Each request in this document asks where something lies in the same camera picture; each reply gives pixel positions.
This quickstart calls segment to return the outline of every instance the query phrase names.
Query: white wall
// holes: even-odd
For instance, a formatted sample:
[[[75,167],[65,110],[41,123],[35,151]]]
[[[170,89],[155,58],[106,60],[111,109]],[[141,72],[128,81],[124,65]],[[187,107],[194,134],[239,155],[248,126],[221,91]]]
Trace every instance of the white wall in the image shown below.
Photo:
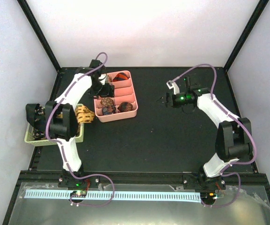
[[[0,224],[33,147],[24,143],[25,105],[45,103],[56,71],[17,1],[0,0]]]
[[[252,123],[259,170],[270,182],[270,2],[229,75],[240,111]]]
[[[258,0],[28,0],[59,63],[224,66]]]

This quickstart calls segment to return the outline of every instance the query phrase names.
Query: black metal frame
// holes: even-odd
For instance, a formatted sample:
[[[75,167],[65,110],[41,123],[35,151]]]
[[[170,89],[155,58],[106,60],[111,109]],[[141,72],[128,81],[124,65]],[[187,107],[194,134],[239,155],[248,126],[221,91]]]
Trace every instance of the black metal frame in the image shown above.
[[[86,172],[85,175],[99,173]],[[184,185],[183,176],[188,173],[154,173],[154,172],[100,172],[109,176],[115,184],[169,184],[173,186]],[[46,182],[58,183],[61,171],[21,171],[16,183],[13,195],[11,197],[9,207],[6,212],[3,224],[9,223],[11,214],[18,196],[19,189],[23,182]],[[240,173],[241,184],[249,186],[264,186],[267,197],[270,203],[270,184],[267,176],[263,173]],[[238,179],[236,176],[225,177],[224,181],[227,185],[237,185]],[[107,184],[107,180],[100,180],[101,183]]]
[[[38,39],[40,40],[43,48],[45,49],[47,55],[49,56],[51,62],[53,63],[56,71],[57,77],[55,84],[52,89],[52,93],[50,96],[50,100],[54,100],[59,90],[59,85],[62,79],[63,70],[65,68],[61,68],[59,65],[55,55],[53,54],[39,24],[37,23],[31,9],[29,8],[26,0],[17,0],[20,4],[22,10],[24,11],[28,21],[30,22],[34,32],[36,33]],[[236,46],[234,47],[230,57],[227,60],[227,63],[224,66],[225,75],[227,77],[227,82],[229,88],[232,92],[232,98],[236,104],[233,89],[231,87],[231,83],[228,78],[228,70],[231,67],[232,63],[234,62],[236,56],[240,52],[242,46],[244,45],[246,39],[248,38],[250,32],[252,31],[256,21],[260,17],[261,13],[263,12],[265,6],[267,5],[269,0],[260,0],[249,19],[244,31],[242,32]],[[236,104],[236,111],[237,114],[240,116],[239,108]],[[58,183],[59,177],[61,176],[61,171],[44,171],[39,172],[36,171],[37,164],[40,159],[42,147],[35,147],[33,156],[29,165],[28,171],[21,171],[20,176],[18,178],[17,184],[15,186],[13,195],[10,200],[10,204],[5,215],[5,219],[3,224],[8,224],[12,210],[15,205],[15,201],[21,187],[22,182],[56,182]],[[265,174],[257,173],[258,169],[255,163],[252,164],[255,173],[240,173],[241,176],[241,183],[242,185],[262,185],[265,187],[269,202],[270,202],[270,185]],[[184,173],[150,173],[150,172],[102,172],[105,175],[108,175],[115,184],[170,184],[170,185],[183,185],[184,181]],[[237,178],[234,176],[225,177],[224,178],[226,184],[228,185],[237,185]]]

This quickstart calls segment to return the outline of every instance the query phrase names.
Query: green basket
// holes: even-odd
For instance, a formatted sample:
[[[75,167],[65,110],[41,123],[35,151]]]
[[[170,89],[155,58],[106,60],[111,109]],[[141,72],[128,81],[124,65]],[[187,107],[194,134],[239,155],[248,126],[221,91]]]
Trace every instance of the green basket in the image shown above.
[[[33,137],[34,128],[28,123],[26,135],[24,136],[24,141],[28,144],[32,144],[34,146],[46,146],[46,145],[56,145],[55,142],[50,142],[49,140],[34,140]],[[75,142],[80,143],[84,141],[84,124],[80,125],[80,134],[75,137]]]

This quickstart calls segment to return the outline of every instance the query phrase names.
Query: pink divided container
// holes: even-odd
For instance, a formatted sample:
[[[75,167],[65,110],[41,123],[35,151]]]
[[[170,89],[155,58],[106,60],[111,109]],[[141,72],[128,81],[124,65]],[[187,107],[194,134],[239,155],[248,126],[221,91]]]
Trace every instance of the pink divided container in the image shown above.
[[[99,97],[98,99],[94,99],[94,108],[95,108],[95,114],[100,120],[100,122],[109,122],[114,120],[122,120],[127,119],[131,117],[135,117],[137,115],[138,110],[138,104],[137,99],[134,91],[133,82],[131,79],[131,73],[127,70],[114,72],[114,73],[108,73],[108,76],[110,80],[112,81],[114,77],[119,73],[125,73],[126,76],[129,78],[125,81],[116,81],[116,82],[110,82],[110,84],[115,86],[114,89],[114,97],[111,99],[114,100],[115,106],[116,106],[116,113],[112,115],[102,115],[102,104],[101,100],[102,98]],[[120,112],[118,110],[119,105],[122,102],[129,102],[133,105],[133,110],[129,112]]]

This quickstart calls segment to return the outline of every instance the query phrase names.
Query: black tabletop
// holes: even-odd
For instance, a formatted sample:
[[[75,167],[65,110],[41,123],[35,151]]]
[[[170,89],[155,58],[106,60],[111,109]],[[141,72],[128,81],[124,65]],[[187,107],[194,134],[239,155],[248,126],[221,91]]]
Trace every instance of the black tabletop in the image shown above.
[[[166,108],[158,99],[169,92],[166,82],[187,67],[109,67],[108,72],[129,70],[138,102],[137,116],[85,124],[84,142],[77,143],[86,171],[196,172],[215,154],[217,128],[201,110],[185,114],[180,108]],[[76,68],[66,68],[58,96],[73,79]],[[203,87],[211,87],[213,71],[198,68],[190,72]],[[237,113],[222,68],[217,68],[214,93],[218,100]],[[184,80],[178,81],[182,91]],[[93,99],[85,93],[80,103],[94,111]],[[191,106],[184,111],[190,113]],[[61,170],[58,146],[44,146],[38,170]],[[228,171],[252,172],[250,165],[236,165]]]

